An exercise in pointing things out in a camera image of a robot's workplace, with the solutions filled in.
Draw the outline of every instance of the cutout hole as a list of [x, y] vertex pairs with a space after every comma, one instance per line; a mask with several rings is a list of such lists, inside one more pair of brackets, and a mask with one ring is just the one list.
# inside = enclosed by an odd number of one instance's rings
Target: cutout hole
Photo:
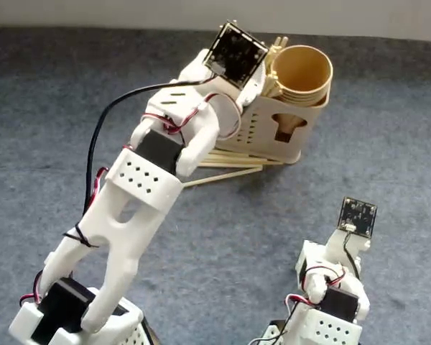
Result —
[[121, 213], [116, 217], [116, 220], [119, 223], [128, 223], [132, 216], [136, 213], [136, 211], [139, 209], [141, 205], [141, 202], [137, 199], [130, 200], [124, 207]]
[[274, 135], [277, 142], [290, 142], [294, 131], [308, 124], [304, 119], [292, 114], [274, 114], [272, 119], [278, 123], [278, 130]]

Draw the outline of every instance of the perforated bracket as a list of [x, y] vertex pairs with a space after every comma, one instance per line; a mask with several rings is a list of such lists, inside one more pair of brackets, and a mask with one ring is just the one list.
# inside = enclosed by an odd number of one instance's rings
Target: perforated bracket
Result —
[[106, 176], [107, 180], [158, 211], [167, 213], [182, 183], [129, 149], [124, 149]]
[[320, 345], [358, 345], [362, 328], [317, 309], [307, 312], [300, 338]]

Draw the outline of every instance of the black cable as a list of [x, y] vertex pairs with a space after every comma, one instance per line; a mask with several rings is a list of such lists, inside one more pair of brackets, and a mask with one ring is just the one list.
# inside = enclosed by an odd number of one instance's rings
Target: black cable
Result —
[[359, 279], [359, 271], [358, 271], [358, 268], [356, 267], [356, 263], [354, 262], [354, 259], [351, 256], [350, 252], [346, 249], [346, 244], [348, 243], [350, 236], [351, 236], [351, 232], [348, 232], [346, 234], [345, 241], [343, 241], [343, 250], [345, 251], [345, 254], [348, 257], [348, 260], [350, 261], [355, 277]]
[[281, 338], [283, 335], [286, 334], [286, 326], [289, 323], [290, 319], [292, 318], [292, 315], [295, 312], [295, 309], [297, 309], [297, 306], [299, 305], [300, 302], [295, 302], [294, 307], [292, 308], [292, 310], [290, 311], [289, 316], [286, 319], [286, 322], [284, 322], [284, 326], [282, 327], [281, 331], [279, 332], [279, 335], [277, 336], [276, 340], [274, 341], [274, 343], [272, 345], [275, 345], [279, 338]]
[[157, 84], [157, 85], [151, 85], [151, 86], [145, 86], [143, 88], [137, 88], [135, 90], [131, 90], [129, 92], [126, 92], [124, 95], [119, 96], [118, 98], [114, 99], [108, 106], [105, 107], [105, 109], [102, 111], [101, 116], [99, 117], [98, 123], [96, 125], [96, 128], [94, 129], [93, 136], [91, 137], [91, 143], [89, 145], [88, 150], [88, 159], [86, 160], [86, 189], [85, 189], [85, 202], [83, 205], [83, 215], [86, 213], [89, 207], [89, 200], [91, 199], [91, 178], [93, 173], [93, 157], [94, 157], [94, 148], [96, 147], [96, 142], [99, 136], [99, 132], [101, 131], [102, 125], [104, 121], [106, 120], [106, 117], [110, 110], [117, 104], [121, 103], [122, 101], [132, 97], [139, 95], [140, 93], [147, 92], [147, 91], [154, 91], [159, 90], [162, 88], [174, 88], [176, 86], [197, 86], [204, 83], [207, 83], [208, 81], [211, 81], [215, 78], [215, 76], [211, 76], [208, 79], [200, 80], [200, 81], [181, 81], [178, 83], [166, 83], [166, 84]]
[[294, 314], [295, 309], [297, 308], [297, 306], [298, 306], [299, 303], [300, 302], [298, 302], [298, 301], [295, 302], [294, 307], [290, 311], [289, 316], [287, 317], [287, 319], [284, 322], [284, 325], [283, 325], [281, 331], [279, 332], [279, 334], [277, 336], [273, 336], [271, 338], [259, 338], [259, 339], [256, 339], [256, 343], [258, 344], [260, 341], [272, 341], [272, 340], [274, 340], [274, 343], [271, 344], [271, 345], [275, 345], [278, 342], [279, 338], [281, 338], [283, 335], [286, 334], [286, 326], [289, 323], [290, 319], [292, 318], [292, 315]]
[[68, 237], [69, 239], [74, 239], [76, 241], [79, 241], [81, 244], [84, 244], [88, 248], [98, 248], [98, 246], [93, 246], [91, 243], [89, 243], [88, 239], [86, 239], [85, 235], [83, 235], [83, 232], [81, 231], [80, 227], [78, 226], [78, 223], [75, 224], [75, 230], [77, 231], [78, 237], [73, 236], [72, 234], [69, 234], [68, 232], [62, 234], [65, 237]]

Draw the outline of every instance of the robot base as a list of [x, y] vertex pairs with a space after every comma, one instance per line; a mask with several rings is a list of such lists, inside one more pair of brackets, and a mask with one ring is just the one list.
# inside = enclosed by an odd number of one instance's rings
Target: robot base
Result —
[[[94, 287], [89, 290], [94, 294], [98, 293]], [[152, 342], [142, 311], [125, 298], [121, 299], [119, 305], [126, 309], [127, 313], [121, 316], [110, 316], [106, 325], [98, 333], [89, 334], [85, 331], [68, 333], [65, 329], [59, 328], [49, 345], [156, 344]], [[32, 334], [43, 316], [35, 303], [24, 303], [11, 323], [9, 333], [21, 344], [40, 345], [32, 339]]]

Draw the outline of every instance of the cup rim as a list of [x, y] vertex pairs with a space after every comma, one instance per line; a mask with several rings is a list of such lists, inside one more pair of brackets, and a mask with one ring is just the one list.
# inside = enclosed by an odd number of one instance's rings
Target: cup rim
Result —
[[[293, 90], [293, 92], [294, 93], [297, 93], [297, 94], [299, 94], [299, 95], [307, 95], [307, 94], [310, 94], [310, 93], [315, 93], [315, 92], [318, 92], [318, 91], [320, 91], [320, 90], [322, 90], [322, 89], [324, 89], [326, 86], [328, 86], [329, 84], [330, 84], [330, 82], [332, 81], [332, 77], [333, 77], [333, 65], [332, 65], [332, 61], [330, 61], [330, 58], [322, 51], [322, 50], [319, 50], [319, 49], [317, 49], [317, 48], [315, 48], [315, 47], [312, 47], [312, 46], [310, 46], [310, 45], [291, 45], [291, 46], [289, 46], [289, 47], [287, 47], [287, 48], [284, 48], [283, 50], [281, 50], [281, 52], [275, 57], [275, 59], [273, 60], [273, 62], [272, 62], [272, 72], [276, 72], [276, 74], [277, 74], [277, 71], [276, 71], [276, 69], [275, 69], [275, 66], [274, 66], [274, 63], [275, 63], [275, 61], [277, 60], [277, 58], [285, 51], [285, 50], [291, 50], [291, 49], [297, 49], [297, 48], [310, 48], [310, 49], [312, 49], [312, 50], [315, 50], [315, 51], [317, 51], [318, 53], [320, 53], [322, 56], [324, 56], [324, 58], [328, 61], [328, 64], [329, 64], [329, 67], [330, 67], [330, 72], [329, 72], [329, 77], [326, 79], [326, 81], [319, 87], [319, 88], [314, 88], [314, 89], [312, 89], [312, 90], [308, 90], [308, 91], [298, 91], [298, 90]], [[279, 82], [279, 80], [277, 80], [277, 83], [278, 83], [278, 85], [281, 87], [281, 88], [283, 88], [283, 89], [286, 89], [286, 90], [292, 90], [291, 88], [288, 88], [288, 87], [286, 87], [286, 86], [284, 86], [284, 85], [282, 85], [280, 82]]]

